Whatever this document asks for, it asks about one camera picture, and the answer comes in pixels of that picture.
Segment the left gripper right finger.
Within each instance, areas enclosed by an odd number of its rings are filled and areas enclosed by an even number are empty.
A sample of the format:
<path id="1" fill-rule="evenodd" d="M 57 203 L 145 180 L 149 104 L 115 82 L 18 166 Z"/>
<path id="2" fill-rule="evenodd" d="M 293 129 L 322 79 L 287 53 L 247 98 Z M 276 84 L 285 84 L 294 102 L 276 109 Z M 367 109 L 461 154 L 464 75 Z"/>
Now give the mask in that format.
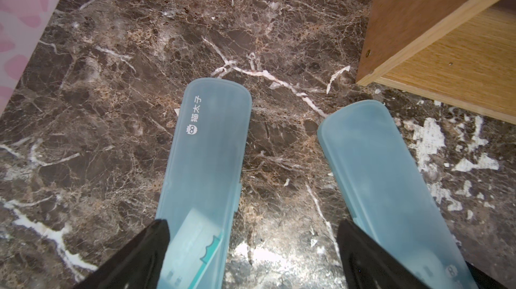
<path id="1" fill-rule="evenodd" d="M 466 262 L 443 219 L 342 220 L 339 254 L 349 288 L 502 288 Z"/>

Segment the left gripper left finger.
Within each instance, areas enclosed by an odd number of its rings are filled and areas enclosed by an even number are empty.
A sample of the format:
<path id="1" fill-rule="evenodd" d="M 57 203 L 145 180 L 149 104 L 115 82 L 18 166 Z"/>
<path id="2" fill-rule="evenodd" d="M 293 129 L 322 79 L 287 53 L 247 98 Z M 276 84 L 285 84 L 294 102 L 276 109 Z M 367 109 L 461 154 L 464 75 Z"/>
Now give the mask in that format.
<path id="1" fill-rule="evenodd" d="M 154 289 L 169 242 L 167 221 L 156 219 L 75 288 Z"/>

